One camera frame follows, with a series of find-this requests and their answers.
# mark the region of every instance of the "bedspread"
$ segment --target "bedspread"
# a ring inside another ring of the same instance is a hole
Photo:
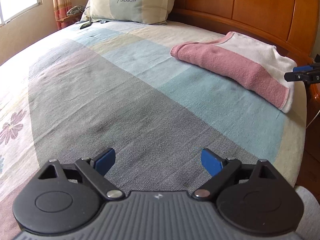
[[[72,25],[0,67],[0,239],[19,231],[12,202],[51,158],[94,157],[130,190],[188,190],[210,175],[202,148],[244,163],[268,159],[294,185],[302,159],[306,93],[295,84],[284,114],[235,81],[170,56],[186,41],[223,35],[169,22]]]

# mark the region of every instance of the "pink towel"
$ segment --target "pink towel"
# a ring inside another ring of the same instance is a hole
[[[296,63],[282,57],[276,47],[229,32],[224,38],[206,43],[186,42],[174,46],[171,56],[227,76],[252,90],[287,113],[293,100],[293,82],[284,80]]]

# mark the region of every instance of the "cable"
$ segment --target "cable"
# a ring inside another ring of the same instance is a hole
[[[309,125],[311,125],[311,123],[313,122],[314,119],[316,119],[316,117],[320,114],[320,110],[318,112],[318,114],[316,114],[316,116],[311,120],[311,122],[307,125],[306,129],[309,127]]]

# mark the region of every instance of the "gray fabric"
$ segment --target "gray fabric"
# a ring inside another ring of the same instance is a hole
[[[40,59],[30,68],[30,116],[40,166],[53,157],[70,163],[113,147],[116,164],[106,178],[129,192],[193,191],[210,178],[200,162],[205,147],[256,163],[255,156],[179,103],[70,42],[50,61]],[[74,61],[69,69],[61,54],[67,48]],[[83,53],[87,60],[76,61]]]
[[[297,186],[296,192],[304,204],[304,212],[296,232],[304,240],[320,239],[320,205],[306,188]]]

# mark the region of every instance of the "pillowcase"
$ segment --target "pillowcase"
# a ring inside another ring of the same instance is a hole
[[[89,21],[89,18],[90,18],[90,0],[88,0],[87,5],[85,6],[80,22],[87,22]]]
[[[166,23],[174,0],[90,0],[92,20],[122,20],[144,24]]]

